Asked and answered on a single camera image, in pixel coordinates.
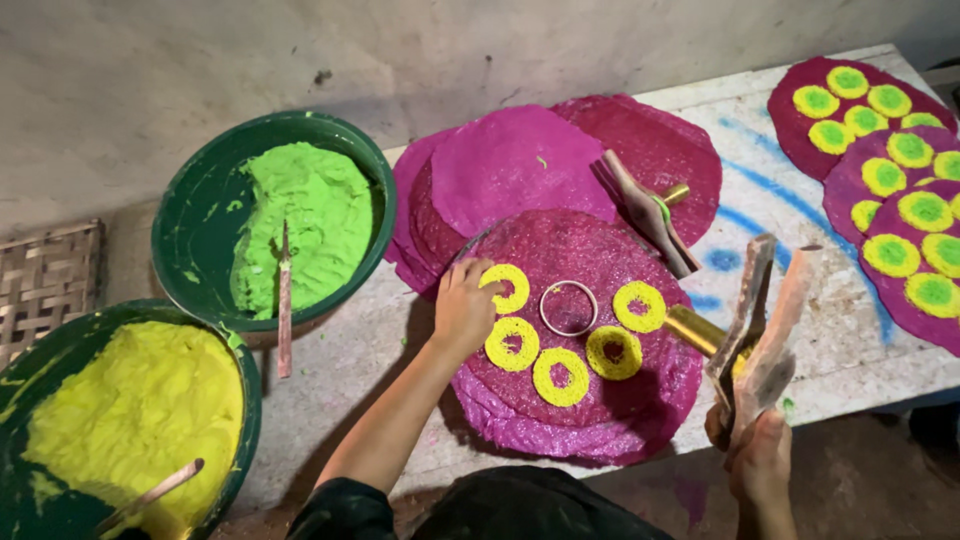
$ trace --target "yellow mixture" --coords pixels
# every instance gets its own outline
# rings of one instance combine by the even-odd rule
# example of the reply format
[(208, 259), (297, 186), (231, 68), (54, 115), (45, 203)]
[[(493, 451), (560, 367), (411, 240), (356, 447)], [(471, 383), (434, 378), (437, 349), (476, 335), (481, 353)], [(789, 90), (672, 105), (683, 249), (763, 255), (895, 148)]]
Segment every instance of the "yellow mixture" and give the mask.
[(217, 336), (158, 322), (125, 325), (36, 409), (23, 457), (115, 507), (202, 457), (196, 477), (127, 524), (154, 540), (182, 538), (220, 492), (242, 415), (240, 375)]

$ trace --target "gray wall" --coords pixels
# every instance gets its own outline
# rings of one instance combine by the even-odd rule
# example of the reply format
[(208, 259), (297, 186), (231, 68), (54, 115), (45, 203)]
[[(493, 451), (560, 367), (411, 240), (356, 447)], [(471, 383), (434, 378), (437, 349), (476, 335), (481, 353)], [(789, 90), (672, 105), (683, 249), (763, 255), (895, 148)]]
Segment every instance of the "gray wall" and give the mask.
[(923, 69), (960, 56), (958, 29), (958, 0), (5, 0), (0, 232), (154, 198), (273, 110), (390, 147), (504, 106), (882, 42)]

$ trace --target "green bowl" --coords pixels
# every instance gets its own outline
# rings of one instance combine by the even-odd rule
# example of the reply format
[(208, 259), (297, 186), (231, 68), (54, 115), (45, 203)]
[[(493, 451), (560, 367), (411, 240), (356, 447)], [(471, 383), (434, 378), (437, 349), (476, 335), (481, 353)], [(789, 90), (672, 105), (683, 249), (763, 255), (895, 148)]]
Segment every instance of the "green bowl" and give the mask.
[[(180, 168), (163, 195), (152, 230), (154, 269), (163, 290), (207, 323), (242, 332), (276, 330), (275, 318), (253, 320), (237, 308), (229, 278), (233, 247), (254, 204), (251, 179), (239, 169), (247, 160), (292, 142), (309, 142), (353, 159), (371, 183), (373, 201), (371, 240), (353, 277), (317, 304), (294, 311), (293, 324), (323, 315), (349, 298), (390, 243), (396, 218), (394, 173), (363, 132), (339, 118), (303, 111), (276, 112), (240, 124)], [(243, 207), (227, 211), (232, 201)]]
[[(51, 478), (53, 475), (20, 455), (27, 447), (27, 424), (34, 409), (56, 392), (65, 378), (80, 373), (107, 345), (113, 331), (128, 323), (147, 321), (193, 325), (214, 331), (225, 341), (228, 338), (169, 301), (134, 300), (87, 314), (51, 331), (0, 371), (0, 538), (90, 538), (97, 524), (113, 513), (114, 508), (94, 497), (67, 490), (66, 484), (57, 479), (65, 492), (42, 505), (41, 517), (30, 478), (33, 471)], [(245, 345), (235, 347), (233, 355), (244, 396), (240, 442), (220, 495), (192, 531), (190, 540), (206, 538), (217, 527), (247, 477), (260, 435), (260, 376), (256, 364)], [(120, 536), (125, 537), (144, 538), (146, 534), (128, 529)]]

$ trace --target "green mixture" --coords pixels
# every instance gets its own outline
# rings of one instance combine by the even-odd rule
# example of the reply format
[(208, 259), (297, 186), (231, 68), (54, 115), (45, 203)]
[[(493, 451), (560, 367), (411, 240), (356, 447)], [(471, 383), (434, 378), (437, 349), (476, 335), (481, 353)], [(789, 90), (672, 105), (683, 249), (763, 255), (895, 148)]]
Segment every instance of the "green mixture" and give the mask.
[(283, 220), (291, 256), (293, 310), (310, 307), (349, 281), (373, 228), (370, 184), (353, 161), (296, 142), (247, 162), (254, 204), (233, 252), (230, 292), (254, 319), (276, 315)]

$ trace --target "white table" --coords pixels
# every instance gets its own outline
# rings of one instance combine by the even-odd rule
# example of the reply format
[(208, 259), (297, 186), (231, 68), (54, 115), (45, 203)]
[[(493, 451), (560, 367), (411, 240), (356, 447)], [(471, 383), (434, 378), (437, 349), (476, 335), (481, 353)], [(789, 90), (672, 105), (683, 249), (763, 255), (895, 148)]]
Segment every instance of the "white table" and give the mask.
[[(872, 64), (932, 95), (892, 45), (835, 58)], [(780, 263), (786, 263), (784, 256), (794, 248), (825, 246), (823, 271), (813, 285), (794, 346), (797, 375), (785, 393), (795, 404), (788, 414), (792, 425), (960, 385), (960, 359), (880, 316), (884, 311), (877, 308), (878, 300), (851, 257), (855, 252), (849, 245), (842, 247), (824, 215), (822, 186), (780, 152), (766, 102), (785, 71), (786, 67), (776, 67), (634, 96), (707, 130), (724, 163), (721, 209), (707, 234), (692, 247), (707, 268), (681, 285), (701, 314), (725, 328), (742, 268), (723, 271), (710, 267), (710, 261), (724, 259), (729, 255), (724, 250), (742, 256), (748, 240), (761, 231), (780, 239)], [(385, 154), (394, 163), (402, 151), (395, 148)], [(778, 290), (783, 270), (778, 265), (772, 291)], [(283, 500), (302, 502), (336, 441), (396, 376), (403, 365), (398, 360), (409, 360), (429, 334), (431, 306), (409, 291), (393, 265), (381, 262), (353, 297), (294, 342), (291, 379), (277, 381), (273, 368), (264, 370), (270, 380), (259, 448), (232, 515)], [(406, 346), (401, 342), (405, 336)], [(702, 425), (712, 402), (712, 390), (704, 380), (696, 405), (673, 438), (673, 452), (708, 446)], [(431, 414), (394, 495), (447, 485), (498, 465), (554, 466), (580, 478), (613, 469), (585, 469), (496, 451), (478, 441), (462, 417), (457, 418), (459, 406), (452, 391), (444, 395), (442, 407), (450, 419), (445, 422), (439, 408)]]

